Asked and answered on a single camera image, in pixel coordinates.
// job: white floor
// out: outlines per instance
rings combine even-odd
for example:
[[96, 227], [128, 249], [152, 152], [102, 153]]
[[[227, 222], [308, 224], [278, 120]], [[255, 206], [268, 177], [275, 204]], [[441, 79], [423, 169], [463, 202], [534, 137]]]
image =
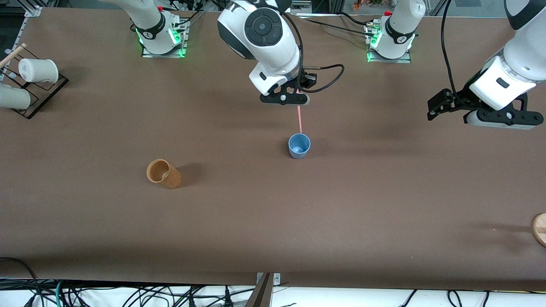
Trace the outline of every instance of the white floor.
[[[233, 286], [231, 292], [251, 288], [251, 286]], [[172, 287], [174, 293], [185, 293], [189, 287]], [[118, 288], [114, 290], [89, 290], [81, 293], [81, 297], [90, 307], [121, 307], [126, 299], [135, 292], [132, 288]], [[346, 288], [298, 288], [275, 287], [271, 307], [284, 307], [296, 303], [294, 307], [400, 307], [411, 290], [372, 290]], [[233, 296], [233, 302], [248, 299], [251, 292]], [[485, 298], [484, 292], [458, 291], [464, 307], [482, 307]], [[199, 296], [224, 296], [223, 286], [208, 286], [197, 293]], [[32, 296], [30, 291], [0, 291], [0, 307], [21, 307]], [[172, 306], [171, 296], [164, 296]], [[196, 299], [197, 307], [204, 307], [215, 299]], [[56, 307], [46, 301], [47, 307]], [[152, 299], [145, 307], [165, 307], [164, 299]], [[37, 298], [33, 307], [40, 307]], [[419, 290], [413, 296], [408, 307], [450, 307], [447, 291]], [[491, 292], [486, 307], [521, 307], [546, 306], [546, 294]]]

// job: wooden stick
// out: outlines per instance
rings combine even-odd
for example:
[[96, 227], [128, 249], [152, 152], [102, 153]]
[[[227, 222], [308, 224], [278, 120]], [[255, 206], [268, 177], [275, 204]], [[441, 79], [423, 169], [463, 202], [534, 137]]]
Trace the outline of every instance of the wooden stick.
[[5, 59], [0, 61], [0, 67], [4, 67], [6, 64], [8, 64], [9, 61], [11, 61], [12, 58], [14, 58], [18, 53], [23, 51], [24, 48], [26, 48], [27, 44], [22, 43], [19, 47], [15, 48], [14, 51], [12, 51], [10, 54], [8, 54]]

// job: black cable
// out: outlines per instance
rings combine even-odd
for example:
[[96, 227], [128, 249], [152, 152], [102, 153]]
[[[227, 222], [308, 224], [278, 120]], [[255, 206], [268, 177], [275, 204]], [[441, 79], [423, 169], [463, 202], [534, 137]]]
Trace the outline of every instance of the black cable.
[[366, 23], [368, 23], [368, 22], [370, 22], [370, 21], [373, 21], [373, 19], [370, 20], [370, 21], [365, 21], [365, 22], [358, 21], [358, 20], [354, 19], [351, 15], [349, 15], [349, 14], [347, 14], [347, 13], [345, 13], [345, 12], [342, 12], [342, 11], [339, 12], [339, 13], [336, 13], [336, 15], [343, 15], [343, 16], [349, 18], [352, 22], [356, 23], [357, 25], [361, 25], [361, 26], [365, 26]]
[[178, 7], [176, 7], [176, 5], [174, 4], [175, 1], [176, 1], [176, 0], [170, 0], [170, 1], [169, 1], [169, 5], [170, 5], [171, 7], [174, 7], [174, 8], [178, 11], [178, 10], [179, 10]]
[[415, 293], [417, 292], [417, 289], [413, 290], [412, 293], [408, 296], [408, 298], [406, 299], [406, 302], [404, 303], [404, 305], [400, 306], [400, 307], [407, 307], [408, 304], [410, 303], [411, 301], [411, 298], [415, 295]]
[[316, 7], [311, 13], [316, 13], [317, 10], [318, 10], [318, 8], [319, 8], [319, 7], [321, 6], [321, 4], [323, 4], [323, 3], [324, 3], [324, 0], [322, 0], [322, 1], [317, 5], [317, 7]]
[[137, 293], [139, 294], [127, 307], [131, 307], [133, 306], [133, 304], [135, 304], [137, 301], [141, 301], [141, 299], [143, 299], [143, 297], [148, 294], [149, 292], [151, 292], [150, 290], [154, 290], [155, 288], [157, 287], [151, 287], [151, 289], [146, 289], [146, 288], [142, 288], [142, 289], [138, 289], [137, 290]]
[[[459, 306], [456, 306], [455, 303], [453, 303], [453, 301], [451, 300], [451, 293], [455, 293], [455, 296], [457, 297], [457, 300], [459, 301]], [[459, 294], [457, 293], [457, 291], [449, 290], [447, 292], [447, 299], [448, 299], [449, 303], [451, 304], [451, 306], [453, 306], [453, 307], [462, 307], [461, 298], [459, 297]]]
[[32, 303], [34, 303], [34, 298], [35, 297], [36, 297], [36, 294], [33, 295], [23, 307], [32, 307]]
[[74, 295], [76, 296], [76, 299], [80, 302], [80, 306], [81, 307], [88, 306], [87, 303], [78, 295], [78, 293], [76, 292], [76, 288], [71, 287], [71, 289], [72, 289], [72, 292], [74, 292]]
[[34, 280], [34, 283], [36, 284], [36, 291], [38, 291], [38, 295], [40, 296], [41, 305], [42, 307], [45, 307], [44, 295], [41, 293], [41, 288], [40, 288], [40, 285], [38, 284], [38, 278], [36, 277], [36, 274], [34, 273], [34, 271], [28, 266], [28, 264], [26, 264], [23, 260], [19, 260], [17, 258], [12, 258], [12, 257], [0, 257], [0, 260], [17, 262], [18, 264], [25, 267], [25, 269], [27, 269], [28, 273], [32, 277], [32, 280]]
[[[234, 295], [241, 294], [241, 293], [245, 293], [245, 292], [249, 292], [249, 291], [252, 291], [252, 290], [254, 290], [254, 288], [252, 288], [252, 289], [246, 289], [246, 290], [241, 290], [241, 291], [237, 291], [237, 292], [233, 292], [233, 293], [231, 293], [229, 296], [232, 297], [232, 296], [234, 296]], [[221, 301], [221, 300], [223, 300], [223, 299], [225, 299], [225, 298], [226, 298], [226, 297], [219, 298], [219, 299], [217, 299], [216, 301], [214, 301], [214, 302], [210, 303], [209, 305], [207, 305], [206, 307], [212, 307], [214, 304], [218, 303], [219, 301]]]
[[133, 298], [133, 296], [135, 296], [137, 293], [139, 293], [139, 291], [140, 291], [141, 289], [143, 289], [143, 288], [145, 288], [145, 287], [138, 287], [138, 289], [137, 289], [130, 297], [127, 298], [127, 300], [125, 301], [125, 303], [123, 303], [123, 305], [121, 305], [121, 307], [125, 307], [125, 305], [127, 305], [127, 303], [129, 303], [129, 300], [130, 300], [131, 298]]
[[188, 298], [188, 307], [196, 307], [195, 300], [193, 299], [193, 295], [190, 295]]
[[[287, 13], [279, 10], [277, 7], [273, 7], [271, 5], [265, 5], [263, 7], [270, 8], [272, 10], [275, 10], [275, 11], [279, 12], [281, 15], [283, 15], [290, 22], [290, 24], [294, 28], [294, 31], [296, 32], [296, 35], [298, 36], [298, 41], [300, 43], [298, 48], [300, 49], [299, 71], [301, 72], [302, 69], [303, 69], [303, 63], [304, 63], [304, 42], [303, 42], [303, 40], [301, 38], [301, 34], [300, 34], [300, 31], [298, 30], [298, 27], [296, 27], [296, 24], [290, 18], [290, 16], [288, 16]], [[334, 67], [341, 67], [341, 71], [339, 72], [339, 74], [330, 83], [328, 83], [325, 86], [323, 86], [321, 88], [318, 88], [316, 90], [307, 90], [307, 89], [301, 87], [301, 73], [298, 73], [298, 76], [296, 77], [296, 86], [295, 86], [296, 88], [295, 89], [299, 90], [300, 92], [304, 92], [304, 93], [317, 93], [317, 92], [320, 92], [320, 91], [324, 91], [325, 89], [327, 89], [328, 87], [330, 87], [332, 84], [336, 83], [339, 80], [339, 78], [341, 77], [341, 75], [345, 71], [345, 66], [343, 64], [335, 64], [335, 65], [320, 67], [320, 69], [329, 69], [329, 68], [334, 68]]]
[[451, 4], [451, 1], [452, 0], [447, 1], [446, 8], [444, 9], [444, 13], [443, 13], [443, 16], [442, 16], [442, 26], [440, 28], [440, 40], [441, 40], [441, 43], [442, 43], [442, 53], [444, 55], [444, 61], [446, 62], [447, 75], [449, 77], [449, 84], [451, 85], [451, 91], [453, 92], [453, 96], [455, 97], [455, 99], [457, 99], [460, 103], [466, 105], [466, 103], [463, 102], [459, 98], [459, 95], [457, 95], [457, 90], [455, 89], [455, 83], [453, 82], [453, 75], [451, 73], [451, 66], [449, 65], [449, 59], [447, 57], [446, 42], [445, 42], [445, 39], [444, 39], [444, 30], [445, 30], [445, 27], [446, 27], [447, 11], [449, 9], [449, 5]]
[[489, 299], [489, 291], [485, 291], [485, 298], [483, 299], [482, 307], [485, 307], [487, 300]]
[[140, 302], [141, 307], [142, 307], [143, 305], [146, 305], [146, 303], [149, 302], [152, 298], [156, 297], [157, 294], [166, 294], [166, 293], [161, 292], [161, 291], [163, 291], [163, 290], [166, 289], [166, 288], [168, 288], [168, 287], [165, 286], [165, 287], [159, 289], [159, 291], [154, 291], [154, 292], [155, 292], [154, 294], [152, 294], [152, 295], [150, 295], [150, 296], [147, 296], [146, 298], [148, 298], [148, 300], [147, 300], [144, 304], [143, 304], [142, 302]]
[[171, 291], [170, 287], [167, 287], [167, 290], [169, 290], [170, 294], [171, 294], [171, 297], [173, 298], [173, 306], [174, 306], [174, 293]]
[[180, 26], [180, 25], [183, 25], [183, 24], [186, 23], [186, 22], [189, 22], [192, 18], [194, 18], [194, 17], [197, 15], [197, 13], [199, 13], [199, 12], [201, 12], [201, 11], [203, 11], [203, 10], [197, 10], [197, 11], [195, 11], [195, 13], [193, 13], [192, 16], [190, 16], [187, 20], [185, 20], [185, 21], [183, 21], [183, 22], [175, 23], [174, 26], [175, 26], [175, 27], [178, 27], [178, 26]]
[[233, 307], [233, 301], [231, 298], [231, 294], [229, 294], [229, 288], [228, 286], [225, 287], [225, 301], [224, 301], [224, 307]]
[[198, 287], [195, 287], [195, 289], [194, 289], [194, 286], [191, 286], [189, 288], [189, 290], [186, 292], [186, 295], [179, 298], [178, 301], [176, 302], [176, 304], [173, 307], [184, 306], [184, 304], [187, 301], [189, 301], [189, 297], [194, 296], [197, 292], [199, 292], [203, 288], [204, 288], [204, 286], [198, 286]]
[[358, 34], [362, 34], [362, 35], [366, 35], [366, 36], [373, 36], [372, 33], [366, 33], [366, 32], [362, 32], [362, 31], [351, 30], [351, 29], [347, 29], [347, 28], [343, 28], [343, 27], [334, 26], [334, 25], [331, 25], [329, 23], [323, 23], [323, 22], [320, 22], [320, 21], [315, 21], [315, 20], [310, 20], [310, 19], [305, 19], [305, 20], [307, 20], [308, 22], [317, 23], [319, 25], [323, 25], [323, 26], [327, 26], [327, 27], [332, 27], [332, 28], [336, 28], [336, 29], [340, 29], [340, 30], [344, 30], [344, 31], [354, 32], [354, 33], [358, 33]]
[[144, 297], [144, 299], [146, 299], [146, 298], [148, 300], [143, 301], [143, 303], [140, 305], [140, 307], [143, 307], [144, 305], [146, 305], [149, 301], [151, 301], [152, 298], [160, 298], [160, 299], [164, 300], [165, 302], [167, 302], [167, 307], [169, 306], [169, 300], [164, 298], [164, 297], [151, 295], [151, 296]]
[[68, 301], [66, 301], [66, 297], [64, 296], [64, 291], [61, 289], [61, 297], [63, 298], [63, 306], [74, 306], [74, 303], [72, 303], [72, 297], [70, 296], [70, 288], [68, 289]]

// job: green led light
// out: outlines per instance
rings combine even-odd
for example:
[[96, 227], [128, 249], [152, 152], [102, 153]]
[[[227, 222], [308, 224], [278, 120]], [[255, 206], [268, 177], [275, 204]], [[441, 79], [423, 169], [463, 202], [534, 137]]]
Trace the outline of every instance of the green led light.
[[142, 37], [140, 37], [140, 33], [138, 33], [137, 30], [135, 30], [136, 34], [138, 35], [138, 41], [140, 42], [141, 45], [144, 45], [144, 43], [142, 42]]
[[178, 45], [180, 43], [180, 36], [177, 35], [178, 33], [176, 33], [176, 31], [171, 29], [169, 31], [169, 34], [171, 35], [171, 39], [173, 40], [173, 43]]
[[180, 57], [186, 57], [186, 47], [181, 48], [178, 51], [178, 55], [180, 55]]

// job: cable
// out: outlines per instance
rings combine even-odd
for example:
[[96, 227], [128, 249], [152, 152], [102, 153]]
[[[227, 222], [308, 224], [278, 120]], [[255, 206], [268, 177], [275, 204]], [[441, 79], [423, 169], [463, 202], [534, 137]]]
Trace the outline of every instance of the cable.
[[23, 307], [32, 307], [32, 303], [34, 303], [34, 298], [35, 297], [36, 297], [36, 294], [33, 295]]
[[322, 1], [317, 5], [317, 7], [316, 7], [311, 13], [316, 13], [317, 10], [318, 10], [318, 8], [319, 8], [319, 7], [321, 6], [321, 4], [323, 4], [323, 3], [324, 3], [324, 0], [322, 0]]
[[190, 295], [188, 298], [188, 307], [195, 307], [195, 300], [193, 299], [193, 295]]
[[487, 300], [489, 299], [489, 291], [485, 291], [485, 298], [483, 299], [482, 307], [485, 307]]
[[[275, 11], [279, 12], [281, 15], [283, 15], [290, 22], [290, 24], [294, 28], [294, 31], [296, 32], [296, 35], [298, 36], [298, 41], [300, 43], [298, 47], [300, 49], [300, 61], [299, 61], [300, 69], [299, 69], [299, 71], [301, 72], [303, 70], [303, 63], [304, 63], [304, 42], [303, 42], [303, 40], [301, 38], [301, 34], [300, 34], [300, 31], [298, 30], [298, 27], [296, 27], [296, 24], [290, 18], [290, 16], [288, 16], [287, 13], [279, 10], [277, 7], [274, 7], [274, 6], [271, 6], [271, 5], [265, 5], [263, 7], [270, 8], [272, 10], [275, 10]], [[304, 92], [304, 93], [317, 93], [317, 92], [320, 92], [320, 91], [324, 91], [325, 89], [327, 89], [328, 87], [330, 87], [331, 85], [333, 85], [334, 83], [336, 83], [339, 80], [339, 78], [341, 77], [341, 75], [345, 71], [345, 66], [343, 64], [335, 64], [335, 65], [320, 67], [320, 69], [330, 69], [330, 68], [334, 68], [334, 67], [341, 67], [341, 71], [338, 73], [338, 75], [330, 83], [328, 83], [325, 86], [323, 86], [321, 88], [318, 88], [316, 90], [307, 90], [307, 89], [303, 88], [301, 86], [301, 73], [298, 73], [298, 76], [296, 77], [296, 86], [295, 86], [296, 90], [300, 90], [300, 92]]]
[[63, 281], [60, 280], [57, 284], [57, 288], [55, 289], [55, 300], [57, 301], [57, 307], [61, 307], [61, 301], [59, 300], [59, 291], [61, 290], [61, 283]]
[[32, 280], [34, 280], [34, 283], [36, 284], [36, 291], [38, 292], [38, 295], [40, 296], [40, 299], [41, 299], [41, 306], [42, 306], [42, 307], [45, 307], [44, 295], [41, 293], [40, 284], [38, 284], [38, 278], [36, 277], [36, 274], [35, 274], [34, 271], [31, 269], [31, 267], [29, 267], [28, 264], [26, 264], [23, 260], [19, 260], [19, 259], [17, 259], [17, 258], [12, 258], [12, 257], [0, 257], [0, 260], [17, 262], [18, 264], [20, 264], [20, 265], [22, 265], [23, 267], [25, 267], [25, 269], [27, 269], [28, 273], [29, 273], [29, 274], [31, 275], [31, 277], [32, 277]]
[[[459, 301], [459, 306], [456, 306], [453, 301], [451, 300], [451, 293], [455, 293], [455, 296], [457, 297], [457, 300]], [[449, 303], [451, 304], [451, 306], [453, 307], [462, 307], [462, 303], [461, 303], [461, 298], [459, 297], [459, 294], [457, 293], [457, 291], [454, 291], [454, 290], [449, 290], [447, 292], [447, 299], [449, 301]]]
[[167, 290], [169, 290], [169, 292], [171, 294], [171, 297], [173, 298], [173, 306], [174, 306], [174, 303], [175, 303], [174, 294], [173, 294], [172, 290], [170, 289], [170, 287], [167, 287]]
[[408, 298], [406, 299], [406, 302], [400, 306], [400, 307], [407, 307], [408, 304], [410, 303], [411, 301], [411, 298], [415, 295], [415, 293], [417, 292], [417, 289], [413, 290], [412, 293], [408, 296]]
[[195, 290], [194, 290], [194, 286], [191, 286], [189, 288], [189, 290], [186, 292], [185, 296], [181, 297], [178, 299], [178, 301], [176, 302], [176, 304], [173, 306], [173, 307], [177, 307], [177, 306], [184, 306], [184, 304], [189, 301], [189, 298], [194, 296], [199, 290], [203, 289], [204, 286], [199, 286], [199, 287], [195, 287]]
[[444, 39], [444, 30], [445, 30], [445, 27], [446, 27], [447, 10], [449, 9], [449, 5], [451, 4], [451, 1], [452, 0], [447, 1], [446, 8], [444, 9], [444, 13], [443, 13], [443, 16], [442, 16], [442, 27], [440, 28], [440, 40], [441, 40], [441, 43], [442, 43], [442, 53], [444, 55], [444, 61], [446, 62], [447, 75], [449, 77], [449, 84], [451, 85], [451, 91], [452, 91], [453, 96], [455, 97], [455, 99], [457, 99], [460, 103], [466, 105], [466, 103], [463, 102], [459, 98], [459, 95], [457, 94], [457, 90], [455, 89], [455, 83], [453, 82], [453, 75], [451, 73], [451, 66], [449, 65], [449, 59], [447, 58], [446, 42], [445, 42], [445, 39]]
[[169, 300], [164, 298], [164, 297], [151, 295], [151, 296], [147, 296], [147, 297], [144, 297], [144, 298], [145, 299], [147, 298], [148, 300], [143, 301], [143, 303], [140, 304], [140, 307], [143, 307], [144, 305], [146, 305], [149, 301], [151, 301], [152, 298], [160, 298], [160, 299], [164, 300], [165, 302], [167, 302], [167, 307], [169, 306]]
[[175, 23], [174, 26], [175, 26], [175, 27], [178, 27], [178, 26], [180, 26], [180, 25], [183, 25], [183, 24], [186, 23], [186, 22], [189, 22], [189, 21], [190, 21], [192, 18], [194, 18], [194, 17], [197, 15], [197, 13], [199, 13], [200, 11], [203, 11], [203, 10], [197, 10], [197, 11], [195, 11], [195, 13], [193, 13], [192, 16], [190, 16], [187, 20], [185, 20], [185, 21], [183, 21], [183, 22]]
[[232, 301], [232, 298], [231, 298], [231, 294], [229, 294], [228, 286], [225, 287], [224, 307], [233, 307], [233, 301]]
[[340, 30], [344, 30], [344, 31], [354, 32], [354, 33], [358, 33], [358, 34], [362, 34], [362, 35], [366, 35], [366, 36], [373, 36], [372, 33], [366, 33], [366, 32], [362, 32], [362, 31], [351, 30], [351, 29], [347, 29], [347, 28], [343, 28], [343, 27], [334, 26], [334, 25], [331, 25], [329, 23], [323, 23], [323, 22], [320, 22], [320, 21], [315, 21], [315, 20], [310, 20], [310, 19], [305, 19], [305, 20], [307, 20], [308, 22], [313, 22], [313, 23], [317, 23], [319, 25], [328, 26], [328, 27], [332, 27], [332, 28], [336, 28], [336, 29], [340, 29]]
[[370, 21], [366, 21], [366, 22], [358, 21], [358, 20], [354, 19], [351, 15], [349, 15], [349, 14], [347, 14], [345, 12], [342, 12], [342, 11], [339, 12], [339, 13], [335, 13], [335, 14], [336, 15], [343, 15], [343, 16], [349, 18], [352, 22], [356, 23], [357, 25], [361, 25], [361, 26], [365, 26], [366, 23], [373, 21], [373, 19], [370, 20]]
[[63, 304], [65, 306], [74, 306], [74, 303], [72, 303], [72, 296], [70, 295], [70, 289], [68, 289], [68, 301], [66, 297], [64, 296], [64, 292], [61, 290], [62, 298], [63, 298]]
[[[246, 290], [241, 290], [241, 291], [237, 291], [237, 292], [233, 292], [233, 293], [231, 293], [229, 296], [231, 297], [231, 296], [234, 296], [234, 295], [236, 295], [236, 294], [241, 294], [241, 293], [249, 292], [249, 291], [252, 291], [252, 290], [254, 290], [254, 288], [252, 288], [252, 289], [246, 289]], [[219, 301], [225, 299], [226, 297], [219, 298], [219, 299], [217, 299], [216, 301], [214, 301], [214, 302], [210, 303], [209, 305], [207, 305], [206, 307], [212, 307], [214, 304], [216, 304], [216, 303], [218, 303]]]
[[87, 303], [78, 295], [78, 293], [76, 292], [76, 289], [74, 287], [71, 287], [72, 289], [72, 292], [74, 292], [74, 295], [76, 296], [76, 299], [80, 302], [80, 307], [86, 307], [88, 306]]
[[176, 4], [174, 4], [175, 1], [176, 1], [176, 0], [170, 0], [170, 1], [169, 1], [169, 5], [170, 5], [171, 7], [174, 7], [177, 11], [179, 11], [179, 9], [178, 9], [178, 7], [176, 6]]
[[125, 305], [127, 305], [127, 303], [129, 303], [129, 300], [130, 300], [133, 296], [135, 296], [135, 294], [139, 293], [140, 290], [142, 290], [142, 289], [144, 289], [144, 288], [145, 288], [145, 287], [138, 287], [137, 290], [136, 290], [130, 297], [127, 298], [127, 300], [123, 303], [123, 305], [121, 305], [121, 307], [125, 307]]

